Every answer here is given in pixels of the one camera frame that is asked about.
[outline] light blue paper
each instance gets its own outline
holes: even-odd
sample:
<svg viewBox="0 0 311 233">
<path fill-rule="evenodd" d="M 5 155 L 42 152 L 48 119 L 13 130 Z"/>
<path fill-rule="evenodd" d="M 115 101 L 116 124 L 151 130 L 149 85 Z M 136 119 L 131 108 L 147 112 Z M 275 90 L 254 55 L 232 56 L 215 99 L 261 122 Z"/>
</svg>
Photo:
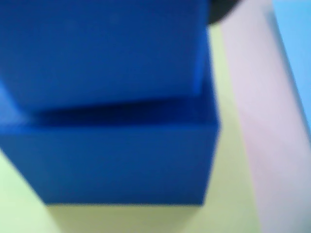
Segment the light blue paper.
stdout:
<svg viewBox="0 0 311 233">
<path fill-rule="evenodd" d="M 311 0 L 275 0 L 279 31 L 311 131 Z"/>
</svg>

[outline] blue box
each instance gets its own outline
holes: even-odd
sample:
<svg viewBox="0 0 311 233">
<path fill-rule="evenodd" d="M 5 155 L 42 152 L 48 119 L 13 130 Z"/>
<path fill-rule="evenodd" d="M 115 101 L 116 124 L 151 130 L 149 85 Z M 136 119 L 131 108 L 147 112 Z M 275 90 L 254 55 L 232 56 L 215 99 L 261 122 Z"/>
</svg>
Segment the blue box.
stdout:
<svg viewBox="0 0 311 233">
<path fill-rule="evenodd" d="M 278 42 L 284 46 L 290 81 L 311 142 L 311 1 L 274 0 L 273 5 Z"/>
<path fill-rule="evenodd" d="M 45 203 L 202 204 L 219 130 L 202 94 L 46 116 L 0 90 L 0 148 Z"/>
<path fill-rule="evenodd" d="M 0 3 L 0 72 L 30 112 L 198 95 L 208 0 Z"/>
</svg>

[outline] yellow surface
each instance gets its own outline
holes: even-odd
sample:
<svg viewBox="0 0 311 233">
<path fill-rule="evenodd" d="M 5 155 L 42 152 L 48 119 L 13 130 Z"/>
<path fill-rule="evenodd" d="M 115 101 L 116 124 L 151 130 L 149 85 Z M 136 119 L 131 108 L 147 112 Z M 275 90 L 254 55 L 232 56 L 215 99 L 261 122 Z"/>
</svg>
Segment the yellow surface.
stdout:
<svg viewBox="0 0 311 233">
<path fill-rule="evenodd" d="M 0 232 L 259 233 L 219 26 L 210 34 L 222 134 L 204 207 L 45 207 L 0 154 Z"/>
</svg>

